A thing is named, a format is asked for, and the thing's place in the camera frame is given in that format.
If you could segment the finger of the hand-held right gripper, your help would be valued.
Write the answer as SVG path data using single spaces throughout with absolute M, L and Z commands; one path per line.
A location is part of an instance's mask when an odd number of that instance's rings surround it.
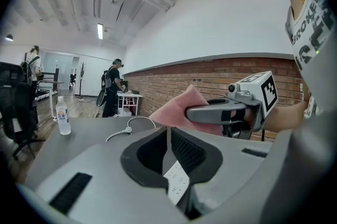
M 232 121 L 232 111 L 245 110 L 243 103 L 217 103 L 205 106 L 193 106 L 185 110 L 188 120 L 195 123 L 205 123 L 212 125 L 230 125 L 237 121 Z
M 230 104 L 231 100 L 228 98 L 215 98 L 207 101 L 209 105 L 225 105 Z

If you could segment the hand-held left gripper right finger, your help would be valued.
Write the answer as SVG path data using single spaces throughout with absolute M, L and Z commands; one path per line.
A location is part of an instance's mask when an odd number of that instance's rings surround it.
M 256 172 L 271 143 L 171 128 L 170 201 L 193 218 L 217 209 Z

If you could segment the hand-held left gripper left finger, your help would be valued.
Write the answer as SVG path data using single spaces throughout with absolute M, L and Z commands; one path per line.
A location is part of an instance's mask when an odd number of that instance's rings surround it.
M 121 155 L 155 130 L 96 144 L 58 168 L 34 190 L 18 185 L 28 204 L 48 223 L 187 223 L 163 188 L 143 187 L 122 168 Z M 78 172 L 92 178 L 67 215 L 49 202 Z

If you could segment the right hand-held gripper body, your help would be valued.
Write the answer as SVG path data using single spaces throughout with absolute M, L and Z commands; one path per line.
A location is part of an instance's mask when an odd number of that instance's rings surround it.
M 250 139 L 251 133 L 263 129 L 266 117 L 278 101 L 272 72 L 252 74 L 230 84 L 226 98 L 238 105 L 235 108 L 236 117 L 240 115 L 240 110 L 249 109 L 253 111 L 254 122 L 249 124 L 243 120 L 231 119 L 223 126 L 223 135 L 230 138 Z

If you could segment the person's right hand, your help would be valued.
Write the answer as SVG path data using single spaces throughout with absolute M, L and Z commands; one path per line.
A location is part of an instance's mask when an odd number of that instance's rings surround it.
M 230 121 L 232 123 L 239 121 L 243 123 L 246 129 L 250 129 L 255 122 L 255 112 L 250 108 L 232 110 L 230 113 Z

